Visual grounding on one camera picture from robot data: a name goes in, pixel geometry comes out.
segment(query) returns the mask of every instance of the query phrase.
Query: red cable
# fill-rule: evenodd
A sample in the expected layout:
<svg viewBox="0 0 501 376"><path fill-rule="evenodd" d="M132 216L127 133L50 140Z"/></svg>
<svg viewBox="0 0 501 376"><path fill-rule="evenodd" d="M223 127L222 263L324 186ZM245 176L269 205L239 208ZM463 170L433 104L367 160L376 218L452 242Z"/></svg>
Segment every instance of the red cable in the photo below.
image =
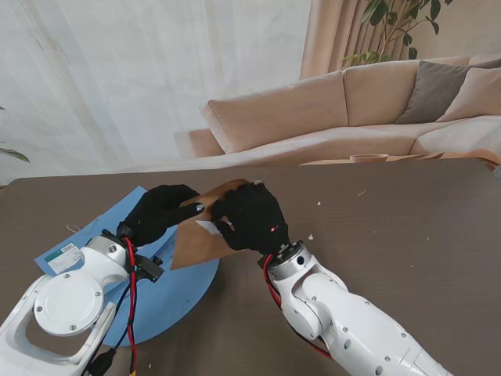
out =
<svg viewBox="0 0 501 376"><path fill-rule="evenodd" d="M276 291L276 289L273 286L271 280L269 279L269 275L268 275L268 264L272 261L272 259L273 259L273 254L269 255L266 258L265 264L263 265L263 276L265 278L266 284L268 285L268 289L269 289L270 294L272 295L273 300L275 301L275 303L280 308L280 306L282 305L282 299L280 298L279 292ZM303 337L302 335L300 335L299 333L297 333L294 330L294 328L292 328L292 329L293 329L294 333L296 333L299 336L299 338L301 338L303 341L305 341L306 343L308 343L316 352L318 352L319 354L321 354L321 355L325 356L326 358L332 360L332 356L330 356L330 354L326 350L318 347L314 343L311 343L308 339L306 339L305 337Z"/></svg>
<svg viewBox="0 0 501 376"><path fill-rule="evenodd" d="M134 338L132 337L132 319L134 318L134 301L135 301L135 295L136 295L136 280L135 280L135 260L134 260L134 248L132 247L131 241L127 238L124 237L125 241L127 242L128 246L128 258L129 258L129 263L131 266L131 308L129 310L128 314L128 324L127 324L127 334L128 334L128 340L131 343L131 349L132 349L132 368L131 368L131 374L135 371L135 365L136 365L136 360L138 357L138 352L137 348L135 347L135 341Z"/></svg>

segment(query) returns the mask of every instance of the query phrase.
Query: white paper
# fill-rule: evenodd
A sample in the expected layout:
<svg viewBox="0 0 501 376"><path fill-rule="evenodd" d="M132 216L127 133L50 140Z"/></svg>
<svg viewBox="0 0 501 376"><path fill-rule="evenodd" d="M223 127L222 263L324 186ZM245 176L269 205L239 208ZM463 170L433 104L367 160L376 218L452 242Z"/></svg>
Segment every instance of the white paper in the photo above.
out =
<svg viewBox="0 0 501 376"><path fill-rule="evenodd" d="M221 235L218 228L211 221L195 221L206 229L211 235Z"/></svg>

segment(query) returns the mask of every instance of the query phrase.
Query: sofa cushion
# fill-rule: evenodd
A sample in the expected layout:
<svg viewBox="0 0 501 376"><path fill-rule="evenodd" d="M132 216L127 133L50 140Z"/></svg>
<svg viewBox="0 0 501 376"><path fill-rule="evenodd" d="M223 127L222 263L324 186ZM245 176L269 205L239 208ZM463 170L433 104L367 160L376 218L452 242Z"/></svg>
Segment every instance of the sofa cushion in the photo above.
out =
<svg viewBox="0 0 501 376"><path fill-rule="evenodd" d="M501 115L501 68L472 68L457 97L437 121Z"/></svg>
<svg viewBox="0 0 501 376"><path fill-rule="evenodd" d="M501 60L466 67L420 61L413 94L405 112L395 123L415 124L436 121L456 98L468 70L472 67L497 68L501 67Z"/></svg>
<svg viewBox="0 0 501 376"><path fill-rule="evenodd" d="M391 132L400 136L409 136L417 139L418 137L428 132L448 127L452 124L457 123L458 121L460 120L447 121L444 123L368 125L362 128L376 129L379 131Z"/></svg>
<svg viewBox="0 0 501 376"><path fill-rule="evenodd" d="M501 156L501 116L463 119L429 132L414 143L411 154L438 151L469 152L486 149Z"/></svg>
<svg viewBox="0 0 501 376"><path fill-rule="evenodd" d="M501 53L497 53L495 55L476 55L470 59L469 64L475 65L475 64L487 63L488 61L499 60L499 59L501 59Z"/></svg>
<svg viewBox="0 0 501 376"><path fill-rule="evenodd" d="M348 125L341 72L277 90L211 100L203 113L226 153Z"/></svg>
<svg viewBox="0 0 501 376"><path fill-rule="evenodd" d="M440 63L468 63L468 57L440 58ZM351 127L395 123L414 89L419 61L390 61L344 70L344 90Z"/></svg>
<svg viewBox="0 0 501 376"><path fill-rule="evenodd" d="M208 128L191 131L189 133L189 140L193 147L193 153L197 158L212 157L225 153Z"/></svg>
<svg viewBox="0 0 501 376"><path fill-rule="evenodd" d="M285 139L242 153L239 165L300 165L353 154L407 155L415 138L366 128L334 128Z"/></svg>

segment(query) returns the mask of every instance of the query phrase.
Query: tabletop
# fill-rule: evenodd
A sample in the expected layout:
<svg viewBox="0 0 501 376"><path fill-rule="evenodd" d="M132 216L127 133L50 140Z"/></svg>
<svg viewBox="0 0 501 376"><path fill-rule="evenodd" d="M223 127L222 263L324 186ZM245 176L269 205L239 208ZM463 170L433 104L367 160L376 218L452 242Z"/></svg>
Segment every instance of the tabletop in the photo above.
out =
<svg viewBox="0 0 501 376"><path fill-rule="evenodd" d="M71 235L68 224L83 227L138 185L203 193L236 178L263 180L291 240L448 371L499 372L501 182L474 159L19 179L0 195L0 320L41 275L34 258ZM138 374L345 376L290 330L258 259L252 251L222 259L194 309L138 346ZM33 343L59 353L78 340L47 337L29 330ZM127 374L128 363L121 349L108 374Z"/></svg>

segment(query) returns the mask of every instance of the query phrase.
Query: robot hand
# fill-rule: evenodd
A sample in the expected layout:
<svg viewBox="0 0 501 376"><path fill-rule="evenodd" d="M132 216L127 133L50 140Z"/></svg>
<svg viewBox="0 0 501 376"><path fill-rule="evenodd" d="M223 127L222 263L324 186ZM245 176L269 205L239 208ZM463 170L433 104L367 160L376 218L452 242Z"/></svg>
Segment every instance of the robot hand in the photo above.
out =
<svg viewBox="0 0 501 376"><path fill-rule="evenodd" d="M236 251L249 248L269 255L290 243L289 227L279 203L263 183L230 190L222 200L214 202L211 214L228 246Z"/></svg>
<svg viewBox="0 0 501 376"><path fill-rule="evenodd" d="M142 195L137 205L117 228L117 236L126 236L136 247L160 239L167 228L200 214L205 207L181 203L199 194L185 185L157 186Z"/></svg>

